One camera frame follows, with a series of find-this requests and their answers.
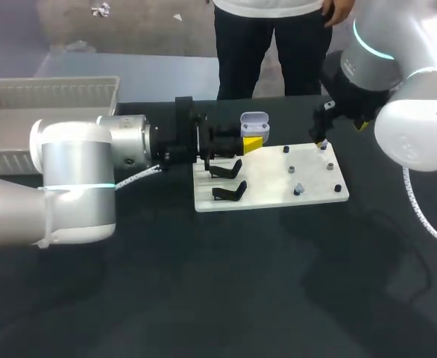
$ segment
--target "black pants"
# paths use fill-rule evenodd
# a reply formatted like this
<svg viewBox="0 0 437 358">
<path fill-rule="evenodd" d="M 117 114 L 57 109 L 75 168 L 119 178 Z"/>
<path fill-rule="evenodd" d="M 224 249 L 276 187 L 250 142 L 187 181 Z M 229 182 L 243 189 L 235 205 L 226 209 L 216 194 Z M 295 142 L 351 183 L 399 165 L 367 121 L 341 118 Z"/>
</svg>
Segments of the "black pants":
<svg viewBox="0 0 437 358">
<path fill-rule="evenodd" d="M 251 19 L 216 7 L 218 99 L 251 98 L 275 32 L 285 95 L 321 94 L 319 74 L 333 30 L 321 11 L 281 19 Z"/>
</svg>

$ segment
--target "robotic arm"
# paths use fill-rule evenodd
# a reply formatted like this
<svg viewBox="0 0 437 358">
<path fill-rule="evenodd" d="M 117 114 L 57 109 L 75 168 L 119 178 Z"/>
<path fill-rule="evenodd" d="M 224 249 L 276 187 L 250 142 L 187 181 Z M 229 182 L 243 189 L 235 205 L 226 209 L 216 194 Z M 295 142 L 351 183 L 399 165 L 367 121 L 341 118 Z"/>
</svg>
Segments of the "robotic arm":
<svg viewBox="0 0 437 358">
<path fill-rule="evenodd" d="M 359 130 L 376 119 L 377 142 L 390 158 L 436 171 L 437 0 L 368 1 L 353 35 L 325 61 L 322 82 L 333 101 L 317 109 L 310 135 L 322 142 L 341 115 Z"/>
<path fill-rule="evenodd" d="M 30 153 L 43 174 L 43 187 L 0 180 L 0 247 L 47 248 L 113 235 L 115 191 L 121 186 L 115 185 L 114 169 L 148 168 L 148 174 L 200 158 L 212 174 L 227 171 L 210 166 L 216 156 L 235 157 L 254 149 L 242 138 L 240 126 L 214 128 L 192 105 L 191 98 L 176 100 L 176 125 L 168 131 L 151 127 L 145 116 L 36 122 Z"/>
</svg>

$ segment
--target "black table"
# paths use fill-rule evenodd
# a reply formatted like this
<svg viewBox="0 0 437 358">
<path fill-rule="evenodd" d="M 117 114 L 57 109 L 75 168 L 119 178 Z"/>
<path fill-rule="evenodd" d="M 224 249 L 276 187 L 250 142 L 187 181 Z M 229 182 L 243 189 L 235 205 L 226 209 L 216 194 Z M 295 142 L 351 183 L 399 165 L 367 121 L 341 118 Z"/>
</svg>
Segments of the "black table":
<svg viewBox="0 0 437 358">
<path fill-rule="evenodd" d="M 283 145 L 309 142 L 322 101 L 198 106 L 219 122 L 264 110 Z M 174 107 L 120 110 L 167 126 Z M 198 214 L 184 167 L 118 192 L 105 242 L 0 252 L 0 357 L 436 358 L 437 241 L 372 128 L 330 140 L 347 203 Z M 437 173 L 412 179 L 437 227 Z"/>
</svg>

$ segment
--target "person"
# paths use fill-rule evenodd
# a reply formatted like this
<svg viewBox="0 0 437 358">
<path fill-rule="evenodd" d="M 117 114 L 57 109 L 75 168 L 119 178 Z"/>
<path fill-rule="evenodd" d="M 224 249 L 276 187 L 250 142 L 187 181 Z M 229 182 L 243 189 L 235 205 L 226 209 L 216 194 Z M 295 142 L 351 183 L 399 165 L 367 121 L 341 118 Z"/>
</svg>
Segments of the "person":
<svg viewBox="0 0 437 358">
<path fill-rule="evenodd" d="M 319 74 L 332 27 L 355 0 L 213 0 L 220 89 L 218 100 L 251 98 L 273 33 L 285 95 L 321 94 Z"/>
</svg>

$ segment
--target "cable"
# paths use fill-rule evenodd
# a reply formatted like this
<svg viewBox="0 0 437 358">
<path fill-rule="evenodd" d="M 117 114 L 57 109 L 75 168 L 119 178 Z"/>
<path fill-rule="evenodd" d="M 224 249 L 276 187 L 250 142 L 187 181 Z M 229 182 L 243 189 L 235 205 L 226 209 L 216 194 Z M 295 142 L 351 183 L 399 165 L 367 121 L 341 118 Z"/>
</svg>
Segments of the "cable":
<svg viewBox="0 0 437 358">
<path fill-rule="evenodd" d="M 146 169 L 143 172 L 137 173 L 137 174 L 133 175 L 132 177 L 129 177 L 128 179 L 125 179 L 125 180 L 121 181 L 120 183 L 117 183 L 116 190 L 124 188 L 126 185 L 129 185 L 129 184 L 133 183 L 134 181 L 148 177 L 149 175 L 159 173 L 161 171 L 162 171 L 162 169 L 160 168 L 159 165 L 153 166 L 152 168 Z"/>
<path fill-rule="evenodd" d="M 419 207 L 418 201 L 414 196 L 414 190 L 412 190 L 411 178 L 409 176 L 409 169 L 403 167 L 403 177 L 404 177 L 404 186 L 406 187 L 407 196 L 409 197 L 409 201 L 411 202 L 412 209 L 414 209 L 415 214 L 418 216 L 422 225 L 426 228 L 427 231 L 430 232 L 432 236 L 437 239 L 437 230 L 427 221 L 426 217 L 421 211 Z"/>
</svg>

